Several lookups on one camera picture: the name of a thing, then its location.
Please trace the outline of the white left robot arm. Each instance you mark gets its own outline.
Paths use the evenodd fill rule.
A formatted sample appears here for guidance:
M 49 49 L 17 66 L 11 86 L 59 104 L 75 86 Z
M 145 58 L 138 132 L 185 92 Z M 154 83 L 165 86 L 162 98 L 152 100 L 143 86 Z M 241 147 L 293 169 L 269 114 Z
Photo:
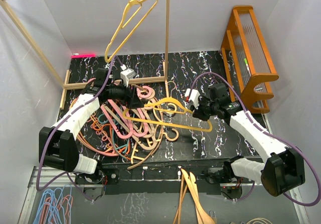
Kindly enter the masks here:
M 95 159 L 79 154 L 76 138 L 90 116 L 107 100 L 118 100 L 127 108 L 141 108 L 137 91 L 129 80 L 136 73 L 130 68 L 122 69 L 118 85 L 112 82 L 111 71 L 100 68 L 92 83 L 86 84 L 75 104 L 52 127 L 39 132 L 39 163 L 67 172 L 85 173 L 92 183 L 103 179 L 103 170 Z

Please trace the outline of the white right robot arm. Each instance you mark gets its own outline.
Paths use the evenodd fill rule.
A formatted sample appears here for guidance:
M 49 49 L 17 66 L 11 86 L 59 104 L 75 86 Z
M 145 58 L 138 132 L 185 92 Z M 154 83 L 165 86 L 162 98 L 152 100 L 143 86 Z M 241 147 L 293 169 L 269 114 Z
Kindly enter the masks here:
M 240 101 L 232 101 L 222 83 L 209 86 L 210 97 L 200 95 L 196 89 L 187 89 L 185 97 L 192 102 L 193 117 L 203 121 L 211 116 L 224 120 L 240 133 L 256 150 L 262 162 L 250 161 L 243 156 L 226 160 L 218 173 L 229 182 L 247 178 L 262 184 L 272 196 L 279 196 L 305 183 L 303 157 L 294 148 L 269 136 Z

